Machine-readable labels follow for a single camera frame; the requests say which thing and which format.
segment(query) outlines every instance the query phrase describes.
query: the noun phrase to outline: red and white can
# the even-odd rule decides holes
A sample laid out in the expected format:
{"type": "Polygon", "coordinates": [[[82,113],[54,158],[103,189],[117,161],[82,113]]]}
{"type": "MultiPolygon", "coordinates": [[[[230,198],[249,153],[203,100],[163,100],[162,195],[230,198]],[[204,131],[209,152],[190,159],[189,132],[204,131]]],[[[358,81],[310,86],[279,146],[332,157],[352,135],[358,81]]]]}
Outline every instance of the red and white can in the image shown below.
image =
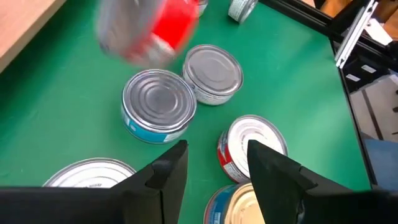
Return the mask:
{"type": "Polygon", "coordinates": [[[231,180],[237,183],[247,182],[250,179],[249,140],[257,140],[273,150],[287,155],[285,139],[271,122],[256,115],[239,117],[227,131],[221,134],[217,147],[221,168],[231,180]]]}
{"type": "Polygon", "coordinates": [[[197,0],[102,0],[96,33],[105,52],[161,67],[190,38],[197,12],[197,0]]]}

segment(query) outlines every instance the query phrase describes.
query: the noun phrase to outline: red label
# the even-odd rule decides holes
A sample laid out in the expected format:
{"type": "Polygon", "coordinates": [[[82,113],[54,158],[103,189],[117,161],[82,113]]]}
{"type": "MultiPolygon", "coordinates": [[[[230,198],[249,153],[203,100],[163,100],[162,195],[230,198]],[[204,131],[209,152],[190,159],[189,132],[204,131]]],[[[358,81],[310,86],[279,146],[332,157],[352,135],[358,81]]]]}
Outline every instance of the red label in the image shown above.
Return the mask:
{"type": "Polygon", "coordinates": [[[139,43],[132,43],[124,56],[133,63],[145,64],[136,58],[145,60],[152,35],[159,37],[178,53],[190,38],[197,23],[197,7],[197,0],[163,0],[154,16],[150,32],[145,34],[139,43]]]}
{"type": "Polygon", "coordinates": [[[224,168],[224,166],[226,164],[229,164],[232,161],[232,157],[231,154],[229,153],[229,149],[228,149],[228,139],[226,137],[226,133],[223,132],[220,136],[220,139],[218,141],[218,145],[217,145],[217,157],[218,160],[220,162],[221,168],[224,171],[224,173],[234,182],[237,182],[237,180],[235,180],[224,168]]]}

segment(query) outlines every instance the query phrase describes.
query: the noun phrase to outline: silver lid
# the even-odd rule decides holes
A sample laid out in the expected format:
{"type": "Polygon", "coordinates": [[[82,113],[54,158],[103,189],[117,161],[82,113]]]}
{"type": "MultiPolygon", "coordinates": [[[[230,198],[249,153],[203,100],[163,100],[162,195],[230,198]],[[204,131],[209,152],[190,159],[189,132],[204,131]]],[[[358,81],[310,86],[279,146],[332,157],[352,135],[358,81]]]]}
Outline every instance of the silver lid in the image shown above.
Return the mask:
{"type": "Polygon", "coordinates": [[[287,155],[285,139],[272,123],[256,115],[245,115],[236,119],[228,131],[228,149],[235,165],[247,177],[250,177],[249,140],[257,140],[273,150],[287,155]]]}
{"type": "Polygon", "coordinates": [[[110,188],[135,173],[133,168],[116,159],[92,158],[63,168],[44,186],[110,188]]]}
{"type": "Polygon", "coordinates": [[[227,51],[213,45],[197,45],[185,59],[192,81],[214,95],[231,95],[243,84],[242,68],[227,51]]]}
{"type": "Polygon", "coordinates": [[[197,101],[188,84],[166,70],[144,70],[123,90],[123,106],[141,127],[156,133],[182,129],[195,114],[197,101]]]}

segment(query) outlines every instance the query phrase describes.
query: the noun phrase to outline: can label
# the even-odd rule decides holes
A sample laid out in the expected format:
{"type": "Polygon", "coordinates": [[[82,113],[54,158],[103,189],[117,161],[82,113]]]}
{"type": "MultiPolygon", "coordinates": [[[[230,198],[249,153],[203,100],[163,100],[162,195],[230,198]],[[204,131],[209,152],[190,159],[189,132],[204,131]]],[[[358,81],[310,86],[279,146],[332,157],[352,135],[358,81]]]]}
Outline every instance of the can label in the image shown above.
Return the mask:
{"type": "Polygon", "coordinates": [[[236,167],[232,160],[228,149],[228,133],[226,131],[221,134],[218,141],[217,156],[221,167],[231,180],[237,183],[247,182],[249,180],[249,178],[236,167]]]}
{"type": "Polygon", "coordinates": [[[182,130],[170,134],[155,133],[140,127],[136,122],[130,119],[129,115],[126,113],[126,110],[123,108],[123,106],[121,108],[121,112],[124,124],[126,125],[127,129],[130,131],[130,133],[145,142],[167,143],[179,138],[187,129],[187,127],[185,127],[182,130]]]}
{"type": "Polygon", "coordinates": [[[239,17],[243,13],[243,9],[249,0],[232,0],[228,10],[228,15],[235,21],[239,22],[239,17]]]}
{"type": "Polygon", "coordinates": [[[183,67],[183,72],[182,75],[184,77],[184,80],[189,84],[189,86],[192,88],[193,92],[195,93],[195,96],[197,100],[200,103],[204,103],[207,105],[221,105],[223,103],[226,103],[232,95],[228,96],[218,96],[214,95],[211,93],[208,93],[207,91],[201,89],[198,85],[196,85],[192,79],[189,77],[188,72],[185,70],[185,67],[183,67]]]}
{"type": "Polygon", "coordinates": [[[238,185],[231,185],[217,191],[210,199],[205,211],[205,224],[223,224],[225,213],[238,185]]]}

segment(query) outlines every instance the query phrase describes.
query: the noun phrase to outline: can lid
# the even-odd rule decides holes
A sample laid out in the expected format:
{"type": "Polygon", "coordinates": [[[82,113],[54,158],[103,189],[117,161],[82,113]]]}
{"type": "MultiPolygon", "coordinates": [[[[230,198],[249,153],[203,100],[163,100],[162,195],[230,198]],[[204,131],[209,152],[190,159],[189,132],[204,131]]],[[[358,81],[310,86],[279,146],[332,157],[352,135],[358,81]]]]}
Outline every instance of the can lid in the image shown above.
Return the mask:
{"type": "Polygon", "coordinates": [[[240,186],[232,195],[224,223],[265,224],[251,183],[240,186]]]}
{"type": "Polygon", "coordinates": [[[239,117],[229,128],[228,149],[233,162],[246,177],[250,177],[249,140],[257,140],[273,150],[287,155],[285,139],[271,122],[257,115],[239,117]]]}
{"type": "Polygon", "coordinates": [[[123,90],[123,106],[131,119],[156,133],[183,128],[195,114],[193,90],[178,75],[166,70],[144,70],[123,90]]]}
{"type": "Polygon", "coordinates": [[[243,72],[238,61],[214,45],[192,48],[187,53],[184,69],[196,85],[215,95],[231,95],[243,84],[243,72]]]}
{"type": "Polygon", "coordinates": [[[129,165],[116,159],[92,158],[63,168],[44,186],[111,188],[135,173],[129,165]]]}

